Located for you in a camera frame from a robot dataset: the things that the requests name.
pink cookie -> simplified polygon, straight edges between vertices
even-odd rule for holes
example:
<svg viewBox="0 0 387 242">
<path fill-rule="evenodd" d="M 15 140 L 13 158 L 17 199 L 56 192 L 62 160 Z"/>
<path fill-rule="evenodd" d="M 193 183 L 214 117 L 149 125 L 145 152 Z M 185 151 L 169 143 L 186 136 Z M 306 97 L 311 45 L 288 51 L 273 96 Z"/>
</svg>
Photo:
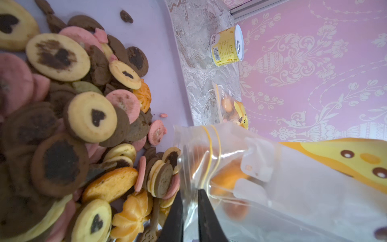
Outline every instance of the pink cookie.
<svg viewBox="0 0 387 242">
<path fill-rule="evenodd" d="M 86 149 L 87 149 L 87 153 L 89 154 L 89 158 L 92 157 L 94 155 L 94 153 L 96 152 L 98 146 L 99 146 L 99 143 L 85 143 L 85 146 L 86 146 Z"/>
<path fill-rule="evenodd" d="M 164 136 L 164 124 L 161 120 L 156 120 L 151 124 L 148 133 L 148 141 L 151 145 L 158 145 Z"/>
<path fill-rule="evenodd" d="M 146 136 L 140 139 L 139 141 L 133 142 L 132 145 L 134 146 L 136 151 L 139 152 L 144 147 L 145 143 L 146 143 Z"/>
<path fill-rule="evenodd" d="M 98 42 L 98 39 L 94 37 L 94 35 L 89 31 L 87 31 L 86 29 L 83 29 L 77 26 L 70 26 L 62 29 L 59 32 L 59 34 L 67 36 L 70 39 L 73 39 L 78 44 L 80 44 L 86 51 L 90 50 L 90 46 L 95 45 L 103 53 L 102 46 Z"/>
<path fill-rule="evenodd" d="M 122 108 L 129 117 L 129 123 L 133 123 L 140 115 L 140 102 L 137 97 L 124 89 L 117 89 L 106 95 L 113 106 Z"/>
<path fill-rule="evenodd" d="M 105 153 L 105 151 L 106 151 L 106 147 L 98 146 L 97 150 L 94 152 L 94 154 L 89 159 L 90 164 L 97 163 L 101 159 L 101 157 L 102 157 L 103 153 Z"/>
<path fill-rule="evenodd" d="M 46 240 L 46 242 L 61 242 L 64 239 L 67 227 L 71 221 L 71 218 L 74 216 L 75 211 L 75 202 L 74 200 L 70 200 L 66 204 L 66 208 L 62 215 L 60 215 L 58 220 L 55 222 L 51 230 L 50 237 Z"/>
<path fill-rule="evenodd" d="M 118 58 L 117 58 L 117 56 L 116 56 L 116 55 L 114 55 L 114 54 L 111 54 L 111 55 L 110 55 L 109 62 L 112 62 L 112 61 L 114 61 L 114 60 L 118 60 Z"/>
<path fill-rule="evenodd" d="M 28 65 L 13 54 L 0 54 L 0 92 L 3 106 L 0 113 L 7 117 L 29 103 L 34 92 L 34 80 Z"/>
<path fill-rule="evenodd" d="M 63 118 L 58 119 L 57 122 L 58 122 L 59 125 L 58 125 L 57 130 L 55 131 L 55 134 L 66 132 L 66 126 L 65 126 L 65 123 L 63 121 Z"/>
<path fill-rule="evenodd" d="M 137 181 L 136 181 L 136 184 L 134 185 L 134 191 L 136 192 L 141 191 L 142 183 L 144 182 L 145 167 L 146 167 L 146 158 L 145 156 L 142 156 L 140 157 L 139 165 L 138 165 L 139 175 L 137 176 Z"/>
<path fill-rule="evenodd" d="M 94 37 L 98 39 L 100 43 L 105 43 L 105 44 L 109 43 L 108 34 L 106 34 L 106 32 L 101 29 L 98 29 L 98 28 L 95 29 Z"/>
<path fill-rule="evenodd" d="M 32 77 L 34 79 L 34 92 L 31 102 L 42 102 L 47 96 L 51 81 L 39 74 L 32 74 Z"/>
<path fill-rule="evenodd" d="M 180 187 L 180 176 L 179 173 L 174 174 L 172 177 L 171 185 L 167 191 L 167 194 L 163 197 L 164 200 L 167 200 L 175 194 L 175 192 L 179 189 Z"/>
</svg>

yellow can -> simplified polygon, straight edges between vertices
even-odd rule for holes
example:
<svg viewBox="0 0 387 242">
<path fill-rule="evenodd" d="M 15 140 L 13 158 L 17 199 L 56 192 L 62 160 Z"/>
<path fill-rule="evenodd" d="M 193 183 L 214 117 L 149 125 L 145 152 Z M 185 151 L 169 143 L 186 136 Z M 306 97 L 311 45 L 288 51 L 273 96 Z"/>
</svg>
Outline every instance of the yellow can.
<svg viewBox="0 0 387 242">
<path fill-rule="evenodd" d="M 215 65 L 227 65 L 243 60 L 245 43 L 241 27 L 237 24 L 211 36 L 211 53 Z"/>
</svg>

orange flower-shaped cookie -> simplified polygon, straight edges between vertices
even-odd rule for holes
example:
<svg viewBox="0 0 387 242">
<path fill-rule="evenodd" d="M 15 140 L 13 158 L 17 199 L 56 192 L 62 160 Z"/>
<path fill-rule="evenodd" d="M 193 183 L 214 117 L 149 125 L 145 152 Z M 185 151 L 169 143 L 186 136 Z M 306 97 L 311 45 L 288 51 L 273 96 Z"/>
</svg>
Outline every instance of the orange flower-shaped cookie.
<svg viewBox="0 0 387 242">
<path fill-rule="evenodd" d="M 151 105 L 152 96 L 148 85 L 141 79 L 141 87 L 138 90 L 133 90 L 133 94 L 137 97 L 141 104 L 141 111 L 146 113 Z"/>
<path fill-rule="evenodd" d="M 145 190 L 128 196 L 123 204 L 123 210 L 114 215 L 111 224 L 115 226 L 110 237 L 117 242 L 133 242 L 139 233 L 144 232 L 142 224 L 148 209 L 148 194 Z"/>
</svg>

cartoon character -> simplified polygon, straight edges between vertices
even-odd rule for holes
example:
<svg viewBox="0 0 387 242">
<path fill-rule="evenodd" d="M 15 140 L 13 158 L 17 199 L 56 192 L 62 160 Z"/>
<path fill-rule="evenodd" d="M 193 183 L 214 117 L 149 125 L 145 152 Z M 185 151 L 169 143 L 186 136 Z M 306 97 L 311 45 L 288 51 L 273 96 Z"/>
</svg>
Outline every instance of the cartoon character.
<svg viewBox="0 0 387 242">
<path fill-rule="evenodd" d="M 282 144 L 387 193 L 386 141 L 344 138 L 321 142 Z"/>
<path fill-rule="evenodd" d="M 239 116 L 237 124 L 248 130 L 248 119 L 245 111 L 245 106 L 241 102 L 234 101 L 234 107 Z"/>
</svg>

can lid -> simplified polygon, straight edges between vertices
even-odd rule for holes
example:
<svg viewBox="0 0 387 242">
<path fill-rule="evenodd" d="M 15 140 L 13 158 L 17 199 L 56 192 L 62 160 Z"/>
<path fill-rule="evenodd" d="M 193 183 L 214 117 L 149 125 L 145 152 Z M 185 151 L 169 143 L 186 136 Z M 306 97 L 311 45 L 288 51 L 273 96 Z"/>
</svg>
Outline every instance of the can lid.
<svg viewBox="0 0 387 242">
<path fill-rule="evenodd" d="M 239 60 L 245 57 L 245 42 L 243 41 L 243 34 L 239 24 L 235 26 L 235 49 Z"/>
</svg>

